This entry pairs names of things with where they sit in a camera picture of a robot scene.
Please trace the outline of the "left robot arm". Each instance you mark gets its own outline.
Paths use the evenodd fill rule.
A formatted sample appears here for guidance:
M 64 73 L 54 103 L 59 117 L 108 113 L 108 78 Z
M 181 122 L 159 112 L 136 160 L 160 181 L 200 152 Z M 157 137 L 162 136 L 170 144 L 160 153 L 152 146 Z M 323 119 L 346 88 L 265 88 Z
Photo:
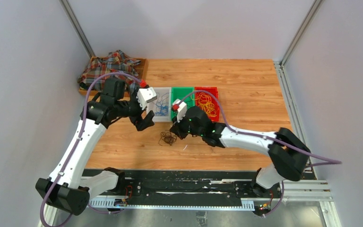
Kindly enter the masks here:
M 125 192 L 125 173 L 112 167 L 82 180 L 92 151 L 105 131 L 122 118 L 129 118 L 138 131 L 154 125 L 154 113 L 142 116 L 148 103 L 157 99 L 155 90 L 144 81 L 131 89 L 125 80 L 105 80 L 102 92 L 89 100 L 80 115 L 75 135 L 61 161 L 48 178 L 38 179 L 35 188 L 44 204 L 80 215 L 89 201 L 105 191 L 114 195 Z

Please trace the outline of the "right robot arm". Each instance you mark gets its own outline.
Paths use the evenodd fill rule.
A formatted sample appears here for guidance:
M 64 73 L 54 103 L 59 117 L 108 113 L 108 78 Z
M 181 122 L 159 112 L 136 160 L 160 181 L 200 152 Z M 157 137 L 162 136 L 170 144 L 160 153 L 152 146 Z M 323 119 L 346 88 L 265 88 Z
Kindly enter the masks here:
M 227 123 L 214 122 L 203 110 L 191 107 L 172 120 L 170 132 L 179 139 L 188 135 L 197 136 L 209 146 L 220 148 L 242 148 L 264 154 L 271 164 L 260 168 L 251 181 L 251 191 L 264 197 L 275 184 L 302 179 L 309 157 L 309 149 L 289 129 L 259 132 L 233 127 Z

